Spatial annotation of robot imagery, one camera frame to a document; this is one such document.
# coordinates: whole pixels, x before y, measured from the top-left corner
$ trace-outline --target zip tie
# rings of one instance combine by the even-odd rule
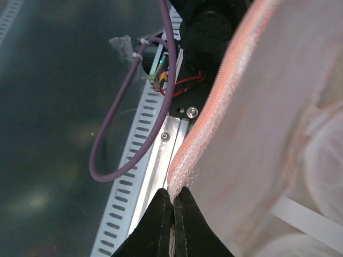
[[[141,43],[141,44],[146,44],[146,45],[149,45],[149,44],[150,44],[150,42],[147,41],[147,40],[144,39],[144,38],[141,38],[141,39],[140,39],[140,43]]]
[[[134,52],[133,54],[132,54],[132,56],[134,57],[134,58],[139,58],[141,61],[143,60],[143,56],[142,55],[140,55],[140,54],[138,54],[138,53],[136,53],[136,52]]]

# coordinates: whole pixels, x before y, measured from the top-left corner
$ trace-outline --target transparent pouch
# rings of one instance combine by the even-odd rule
[[[209,226],[236,257],[343,256],[339,220],[319,210],[304,171],[309,145],[340,111],[338,93],[330,99],[326,92],[334,87],[331,81],[343,83],[343,72],[337,72],[340,78],[332,75],[343,68],[342,17],[339,0],[255,1],[170,165],[171,199],[188,186]],[[317,120],[329,106],[335,115]],[[310,127],[315,136],[308,134]],[[332,172],[340,167],[336,162]],[[279,245],[288,247],[278,252]]]

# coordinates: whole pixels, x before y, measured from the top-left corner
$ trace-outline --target metal screw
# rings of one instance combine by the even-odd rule
[[[195,107],[190,107],[190,108],[188,108],[186,113],[187,113],[187,116],[192,119],[192,118],[195,118],[198,116],[199,111]]]
[[[167,132],[163,132],[161,134],[161,138],[163,141],[168,141],[169,140],[169,134]]]

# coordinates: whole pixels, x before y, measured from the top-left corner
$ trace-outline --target dark table surface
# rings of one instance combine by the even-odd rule
[[[112,183],[88,158],[125,74],[108,40],[162,27],[156,0],[27,0],[0,48],[0,255],[89,256]],[[140,99],[131,87],[100,151],[116,168]]]

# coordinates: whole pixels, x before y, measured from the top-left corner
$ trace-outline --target translucent plastic bag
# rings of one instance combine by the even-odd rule
[[[284,195],[302,198],[304,132],[343,46],[342,17],[340,0],[255,1],[169,168],[171,198],[188,186],[235,256],[299,232],[270,213]],[[303,205],[320,213],[311,197]]]

